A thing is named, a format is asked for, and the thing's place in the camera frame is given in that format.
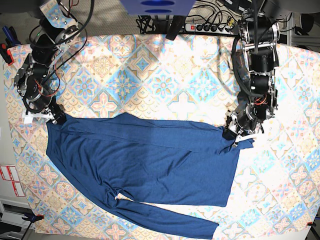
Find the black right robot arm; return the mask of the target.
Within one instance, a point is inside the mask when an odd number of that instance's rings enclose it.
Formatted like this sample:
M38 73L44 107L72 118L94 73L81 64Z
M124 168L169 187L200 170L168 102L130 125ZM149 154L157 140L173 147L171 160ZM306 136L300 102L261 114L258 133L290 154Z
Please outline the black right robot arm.
M57 73L58 60L69 50L85 25L59 0L44 0L39 6L42 18L39 33L30 38L29 53L14 78L14 87L26 108L25 119L43 118L62 125L67 118L51 89L50 78Z

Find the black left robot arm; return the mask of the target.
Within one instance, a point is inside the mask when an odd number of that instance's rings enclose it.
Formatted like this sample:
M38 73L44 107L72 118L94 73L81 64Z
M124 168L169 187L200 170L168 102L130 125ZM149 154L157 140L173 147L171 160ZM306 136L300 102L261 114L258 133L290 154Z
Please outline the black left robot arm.
M279 26L254 8L243 11L238 35L231 49L233 73L240 92L238 106L227 113L222 136L233 146L263 132L263 122L275 116L278 91L275 70L279 66L276 43Z

